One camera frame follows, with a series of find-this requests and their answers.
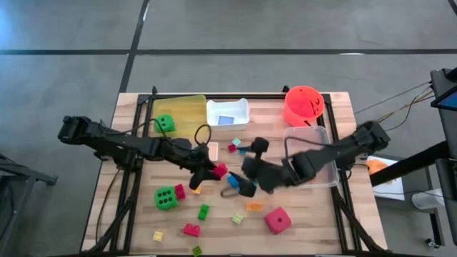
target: red lego brick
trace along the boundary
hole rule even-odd
[[[231,144],[230,146],[228,146],[228,152],[229,153],[234,153],[236,152],[236,146],[234,144]]]
[[[216,176],[219,178],[222,178],[227,173],[227,171],[227,166],[224,163],[219,164],[216,168],[213,169],[213,173],[216,174]]]
[[[190,223],[187,223],[183,229],[183,232],[187,235],[199,237],[200,236],[200,226],[199,225],[194,226]]]
[[[176,185],[174,187],[174,192],[176,194],[176,197],[178,198],[178,201],[181,201],[181,200],[185,199],[186,193],[184,193],[183,184]]]

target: toy block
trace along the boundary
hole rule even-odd
[[[232,221],[234,223],[237,223],[238,225],[242,222],[243,220],[243,216],[239,215],[239,214],[235,214],[234,218],[232,219]]]
[[[241,143],[241,140],[239,140],[238,138],[235,138],[234,140],[231,141],[231,143],[234,144],[235,146],[238,146]]]
[[[204,221],[206,218],[206,215],[208,215],[209,211],[209,206],[206,204],[202,204],[200,207],[200,213],[199,213],[199,220]]]
[[[154,232],[154,241],[158,241],[158,242],[162,241],[163,235],[164,234],[162,232],[158,232],[158,231]]]
[[[194,257],[200,256],[200,255],[201,255],[200,246],[197,246],[197,247],[195,247],[194,249],[192,249],[192,252],[194,253]]]
[[[178,198],[173,186],[160,188],[155,194],[156,205],[159,210],[165,211],[178,206]]]
[[[231,144],[230,146],[228,146],[228,152],[229,153],[234,153],[236,152],[236,146],[234,144]]]
[[[292,225],[291,219],[288,217],[287,212],[281,207],[278,207],[274,211],[267,214],[264,219],[266,225],[270,228],[270,231],[275,235],[285,231]]]
[[[250,203],[246,206],[247,211],[262,211],[262,208],[260,203]]]
[[[160,124],[160,127],[162,128],[162,131],[164,131],[164,132],[171,132],[171,131],[176,130],[174,127],[174,121],[173,121],[173,118],[171,117],[171,115],[164,114],[164,115],[160,115],[159,117],[156,118],[156,122],[154,122],[154,125],[155,125],[154,130],[157,133],[161,133],[159,124]]]
[[[240,186],[238,184],[238,181],[236,180],[236,178],[232,175],[228,176],[227,177],[227,182],[230,184],[230,186],[234,189],[238,189]]]
[[[184,193],[183,184],[176,185],[174,187],[174,192],[176,194],[178,201],[184,200],[186,198],[186,193]]]
[[[200,194],[201,193],[201,186],[199,186],[197,189],[192,190],[193,193],[195,194]]]
[[[227,173],[227,171],[227,166],[224,163],[219,164],[216,168],[213,169],[213,173],[216,174],[216,176],[219,178],[222,178]]]
[[[183,229],[183,232],[187,235],[199,237],[200,236],[200,226],[199,225],[194,226],[190,223],[187,223]]]

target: red cube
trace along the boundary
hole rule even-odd
[[[229,149],[229,150],[228,150],[229,153],[234,153],[234,152],[236,152],[236,146],[235,146],[234,144],[229,145],[229,146],[228,146],[228,149]]]
[[[292,225],[291,218],[288,217],[287,212],[281,207],[267,214],[264,219],[270,231],[275,235],[285,231]]]
[[[227,166],[224,163],[221,163],[216,168],[214,168],[213,173],[216,174],[216,176],[219,178],[222,178],[227,173],[227,171]]]

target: green die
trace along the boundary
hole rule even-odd
[[[156,118],[156,121],[157,122],[154,122],[154,125],[155,125],[154,128],[157,133],[161,133],[159,124],[162,127],[162,130],[164,132],[175,131],[174,121],[173,121],[173,118],[171,117],[171,115],[168,115],[168,114],[160,115],[159,117]]]
[[[156,205],[159,210],[165,211],[178,206],[178,198],[173,186],[160,188],[155,195]]]

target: orange bucket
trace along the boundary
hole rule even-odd
[[[284,120],[292,126],[310,126],[324,109],[321,93],[310,86],[295,86],[286,94]]]

